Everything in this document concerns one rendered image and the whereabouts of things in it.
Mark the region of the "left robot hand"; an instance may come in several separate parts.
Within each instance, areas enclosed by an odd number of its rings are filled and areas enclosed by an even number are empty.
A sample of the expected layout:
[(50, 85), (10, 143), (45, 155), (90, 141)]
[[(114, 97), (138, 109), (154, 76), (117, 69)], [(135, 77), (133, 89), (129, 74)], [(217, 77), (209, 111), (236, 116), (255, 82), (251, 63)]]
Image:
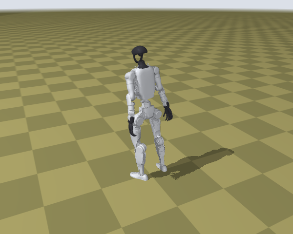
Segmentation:
[(128, 120), (128, 128), (129, 128), (129, 132), (130, 132), (130, 134), (132, 135), (132, 136), (136, 136), (136, 135), (134, 135), (134, 133), (133, 133), (133, 123), (134, 123), (134, 117), (130, 117), (130, 121)]

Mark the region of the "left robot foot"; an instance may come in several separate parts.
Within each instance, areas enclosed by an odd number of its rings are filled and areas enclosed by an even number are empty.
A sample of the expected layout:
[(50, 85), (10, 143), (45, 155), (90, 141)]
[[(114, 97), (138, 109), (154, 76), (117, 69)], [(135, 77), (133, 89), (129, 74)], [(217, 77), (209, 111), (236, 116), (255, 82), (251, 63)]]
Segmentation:
[(133, 178), (136, 178), (136, 179), (144, 180), (144, 181), (147, 181), (148, 180), (147, 174), (143, 174), (141, 176), (141, 175), (139, 175), (139, 172), (131, 172), (130, 173), (130, 176), (133, 177)]

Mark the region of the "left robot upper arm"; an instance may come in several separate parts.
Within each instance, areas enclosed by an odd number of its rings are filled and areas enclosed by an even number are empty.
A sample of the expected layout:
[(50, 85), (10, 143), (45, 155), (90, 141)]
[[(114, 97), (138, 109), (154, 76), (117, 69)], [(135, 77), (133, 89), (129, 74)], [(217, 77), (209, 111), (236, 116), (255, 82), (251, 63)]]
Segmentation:
[(130, 95), (131, 101), (134, 101), (136, 99), (136, 96), (134, 93), (135, 77), (136, 77), (135, 70), (125, 74), (126, 86), (127, 86), (128, 94)]

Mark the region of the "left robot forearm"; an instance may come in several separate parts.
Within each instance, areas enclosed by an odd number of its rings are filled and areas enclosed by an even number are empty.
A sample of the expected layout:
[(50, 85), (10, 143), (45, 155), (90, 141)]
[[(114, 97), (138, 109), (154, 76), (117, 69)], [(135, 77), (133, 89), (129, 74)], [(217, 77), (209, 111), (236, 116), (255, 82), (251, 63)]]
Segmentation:
[[(135, 114), (135, 109), (134, 109), (135, 103), (131, 102), (131, 98), (130, 98), (129, 94), (126, 95), (126, 101), (127, 101), (127, 106), (128, 106), (128, 117), (127, 117), (127, 119), (130, 121), (130, 117), (134, 117), (134, 114)], [(135, 120), (135, 117), (134, 117), (134, 120)]]

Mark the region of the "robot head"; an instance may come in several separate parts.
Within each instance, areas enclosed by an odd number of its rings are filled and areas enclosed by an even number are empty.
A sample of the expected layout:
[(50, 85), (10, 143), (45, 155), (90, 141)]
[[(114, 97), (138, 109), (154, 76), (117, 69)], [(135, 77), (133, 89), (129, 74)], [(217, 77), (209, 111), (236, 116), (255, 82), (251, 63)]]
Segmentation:
[[(144, 69), (144, 68), (148, 68), (149, 67), (149, 66), (147, 66), (145, 64), (145, 61), (142, 60), (143, 59), (143, 54), (144, 53), (147, 53), (147, 49), (145, 47), (143, 47), (143, 46), (136, 46), (135, 48), (132, 49), (131, 52), (133, 54), (134, 61), (136, 63), (138, 63), (138, 65), (139, 65), (139, 67), (138, 67), (139, 69), (140, 68)], [(135, 55), (138, 55), (138, 56), (141, 57), (139, 61), (136, 60)]]

